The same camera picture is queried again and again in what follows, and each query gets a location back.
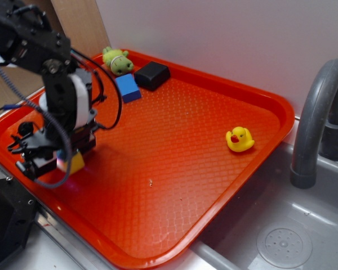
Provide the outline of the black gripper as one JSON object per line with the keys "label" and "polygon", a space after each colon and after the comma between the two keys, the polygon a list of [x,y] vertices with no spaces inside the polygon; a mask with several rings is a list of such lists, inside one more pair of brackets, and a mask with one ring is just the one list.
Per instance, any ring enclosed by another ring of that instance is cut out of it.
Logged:
{"label": "black gripper", "polygon": [[55,127],[47,119],[42,128],[32,121],[19,124],[17,134],[11,136],[13,143],[7,147],[12,154],[22,155],[22,161],[17,161],[15,166],[33,181],[56,169],[57,158],[54,152],[65,152],[70,147],[72,151],[87,153],[96,146],[94,132],[102,127],[96,122],[96,116],[97,110],[91,109],[85,124],[70,131],[64,127]]}

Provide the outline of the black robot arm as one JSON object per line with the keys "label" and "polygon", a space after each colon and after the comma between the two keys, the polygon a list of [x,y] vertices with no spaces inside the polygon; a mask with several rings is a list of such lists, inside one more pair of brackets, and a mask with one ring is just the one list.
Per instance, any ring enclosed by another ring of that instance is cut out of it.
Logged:
{"label": "black robot arm", "polygon": [[22,124],[8,147],[22,156],[17,168],[35,182],[58,160],[70,173],[75,155],[96,144],[91,73],[78,65],[69,38],[53,30],[46,13],[22,1],[0,1],[0,58],[40,75],[45,87],[38,103],[26,100],[43,116],[44,126],[34,130]]}

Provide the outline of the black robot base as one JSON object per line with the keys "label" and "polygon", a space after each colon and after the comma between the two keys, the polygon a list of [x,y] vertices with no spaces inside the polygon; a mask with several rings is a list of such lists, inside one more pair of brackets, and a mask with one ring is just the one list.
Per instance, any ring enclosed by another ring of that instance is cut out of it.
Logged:
{"label": "black robot base", "polygon": [[36,212],[36,199],[17,179],[0,179],[0,267],[25,249]]}

